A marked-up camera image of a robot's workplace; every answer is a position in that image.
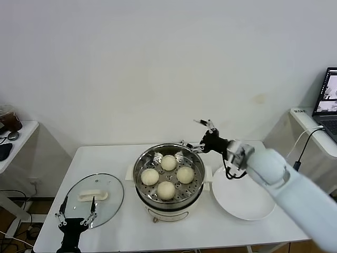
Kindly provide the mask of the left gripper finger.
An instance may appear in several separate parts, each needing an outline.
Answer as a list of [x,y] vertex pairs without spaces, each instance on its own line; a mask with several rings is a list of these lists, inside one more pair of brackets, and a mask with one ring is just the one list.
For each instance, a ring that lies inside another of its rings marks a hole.
[[95,204],[95,197],[92,197],[91,207],[90,207],[90,214],[87,218],[80,222],[80,225],[88,226],[93,222],[93,220],[97,217],[96,213],[96,204]]
[[59,227],[65,226],[67,224],[67,222],[65,221],[65,209],[66,209],[67,201],[68,201],[68,196],[64,198],[64,201],[60,205],[59,211],[55,213],[55,217],[58,219]]

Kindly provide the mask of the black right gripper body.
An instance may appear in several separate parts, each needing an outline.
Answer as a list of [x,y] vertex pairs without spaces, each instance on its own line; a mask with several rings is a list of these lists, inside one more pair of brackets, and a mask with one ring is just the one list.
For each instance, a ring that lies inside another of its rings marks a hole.
[[200,145],[203,148],[203,153],[215,151],[222,156],[227,155],[227,148],[229,144],[230,141],[228,139],[223,139],[220,137],[218,130],[212,130],[212,132],[207,130],[200,142]]

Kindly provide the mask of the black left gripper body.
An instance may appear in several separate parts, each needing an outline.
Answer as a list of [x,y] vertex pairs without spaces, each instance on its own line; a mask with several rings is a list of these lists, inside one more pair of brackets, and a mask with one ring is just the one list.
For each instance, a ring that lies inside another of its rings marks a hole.
[[84,218],[66,218],[60,231],[63,233],[60,249],[79,249],[80,236],[85,231]]

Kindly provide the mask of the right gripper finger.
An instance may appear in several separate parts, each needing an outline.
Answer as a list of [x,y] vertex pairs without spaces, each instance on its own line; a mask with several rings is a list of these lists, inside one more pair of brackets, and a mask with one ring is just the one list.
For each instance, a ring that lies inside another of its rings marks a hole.
[[194,120],[194,122],[205,126],[208,129],[209,133],[213,133],[213,132],[217,131],[217,128],[214,126],[213,122],[210,119],[208,119],[208,120],[202,120],[202,119]]
[[203,153],[204,147],[205,147],[205,144],[192,145],[192,144],[187,143],[185,141],[181,141],[181,145],[188,148],[193,153]]

